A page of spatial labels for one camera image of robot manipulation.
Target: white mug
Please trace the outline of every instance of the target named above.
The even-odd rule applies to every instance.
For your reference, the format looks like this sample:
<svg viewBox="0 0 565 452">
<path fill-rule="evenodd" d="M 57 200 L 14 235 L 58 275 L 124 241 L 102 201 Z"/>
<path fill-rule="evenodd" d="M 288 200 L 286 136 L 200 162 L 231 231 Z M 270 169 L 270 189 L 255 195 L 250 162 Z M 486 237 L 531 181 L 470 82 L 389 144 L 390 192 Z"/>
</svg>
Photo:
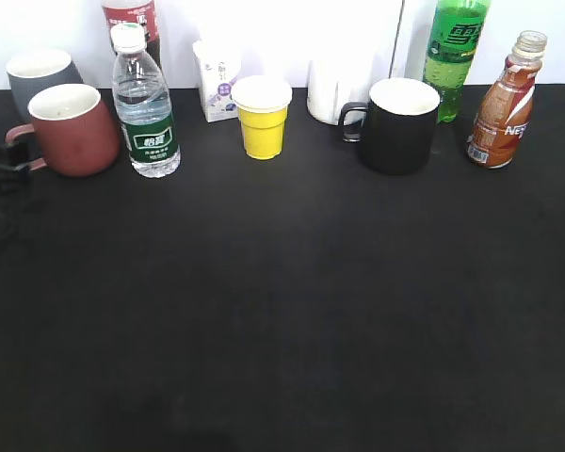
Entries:
<svg viewBox="0 0 565 452">
<path fill-rule="evenodd" d="M 312 60 L 308 82 L 308 110 L 317 120 L 337 125 L 343 105 L 367 102 L 372 81 L 373 54 L 324 51 Z M 346 123 L 361 118 L 349 113 Z"/>
</svg>

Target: mug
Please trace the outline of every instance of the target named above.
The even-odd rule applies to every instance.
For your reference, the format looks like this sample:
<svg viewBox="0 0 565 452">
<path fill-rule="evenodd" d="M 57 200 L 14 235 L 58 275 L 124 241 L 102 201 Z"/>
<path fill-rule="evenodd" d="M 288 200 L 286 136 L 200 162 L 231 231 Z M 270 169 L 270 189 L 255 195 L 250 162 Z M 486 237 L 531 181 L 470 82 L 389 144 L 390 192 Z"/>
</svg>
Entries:
<svg viewBox="0 0 565 452">
<path fill-rule="evenodd" d="M 120 150 L 118 129 L 101 99 L 89 85 L 57 85 L 29 101 L 30 124 L 7 132 L 7 146 L 35 133 L 42 159 L 31 169 L 48 166 L 65 176 L 89 176 L 108 168 Z"/>
<path fill-rule="evenodd" d="M 373 54 L 367 50 L 319 52 L 310 66 L 307 102 L 310 114 L 321 122 L 336 125 L 343 105 L 368 101 L 372 67 Z M 346 123 L 359 119 L 359 114 L 350 114 Z"/>
<path fill-rule="evenodd" d="M 365 165 L 386 174 L 410 174 L 426 165 L 437 125 L 440 95 L 429 85 L 409 78 L 376 83 L 368 103 L 342 108 L 338 127 L 343 140 L 358 142 Z M 362 130 L 348 134 L 344 125 L 350 111 L 365 112 Z"/>
<path fill-rule="evenodd" d="M 31 121 L 27 104 L 40 91 L 66 83 L 84 83 L 64 50 L 39 49 L 14 56 L 7 63 L 8 81 L 17 111 Z"/>
</svg>

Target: plastic bottle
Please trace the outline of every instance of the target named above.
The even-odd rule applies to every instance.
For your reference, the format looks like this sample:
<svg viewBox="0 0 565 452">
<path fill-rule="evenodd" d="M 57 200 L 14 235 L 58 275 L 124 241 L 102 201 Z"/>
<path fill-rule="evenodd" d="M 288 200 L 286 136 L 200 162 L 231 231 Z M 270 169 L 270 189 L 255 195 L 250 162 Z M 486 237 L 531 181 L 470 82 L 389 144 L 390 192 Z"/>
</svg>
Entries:
<svg viewBox="0 0 565 452">
<path fill-rule="evenodd" d="M 478 165 L 502 168 L 517 152 L 531 116 L 546 42 L 542 33 L 524 31 L 506 59 L 500 79 L 483 99 L 467 148 Z"/>
<path fill-rule="evenodd" d="M 113 68 L 113 99 L 132 166 L 146 177 L 163 177 L 180 165 L 180 147 L 171 114 L 168 86 L 145 51 L 139 24 L 117 24 L 111 39 L 118 56 Z"/>
<path fill-rule="evenodd" d="M 439 121 L 452 122 L 460 111 L 462 85 L 491 1 L 439 0 L 437 4 L 423 79 L 442 98 Z"/>
<path fill-rule="evenodd" d="M 161 68 L 161 40 L 154 0 L 101 0 L 109 30 L 117 24 L 136 23 L 144 28 L 147 52 Z"/>
</svg>

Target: gray mug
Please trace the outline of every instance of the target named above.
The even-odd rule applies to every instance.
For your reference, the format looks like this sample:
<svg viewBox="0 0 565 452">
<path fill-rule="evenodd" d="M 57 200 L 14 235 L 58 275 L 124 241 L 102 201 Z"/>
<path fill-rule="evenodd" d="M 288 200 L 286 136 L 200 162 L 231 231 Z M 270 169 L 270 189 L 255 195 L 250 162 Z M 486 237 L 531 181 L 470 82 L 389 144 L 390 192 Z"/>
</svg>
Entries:
<svg viewBox="0 0 565 452">
<path fill-rule="evenodd" d="M 14 56 L 7 63 L 12 97 L 21 118 L 31 121 L 27 105 L 40 91 L 55 85 L 84 83 L 72 57 L 64 50 L 39 49 Z"/>
</svg>

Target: red mug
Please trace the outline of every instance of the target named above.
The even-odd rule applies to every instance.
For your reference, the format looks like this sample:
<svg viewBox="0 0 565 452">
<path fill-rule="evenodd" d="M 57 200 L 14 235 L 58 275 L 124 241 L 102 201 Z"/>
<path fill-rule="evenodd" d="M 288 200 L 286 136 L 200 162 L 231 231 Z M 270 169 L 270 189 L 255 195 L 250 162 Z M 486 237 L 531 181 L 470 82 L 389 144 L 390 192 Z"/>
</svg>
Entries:
<svg viewBox="0 0 565 452">
<path fill-rule="evenodd" d="M 36 94 L 27 109 L 31 123 L 10 129 L 6 143 L 36 134 L 43 158 L 31 162 L 31 169 L 48 166 L 65 176 L 90 176 L 115 161 L 120 137 L 97 89 L 57 85 Z"/>
</svg>

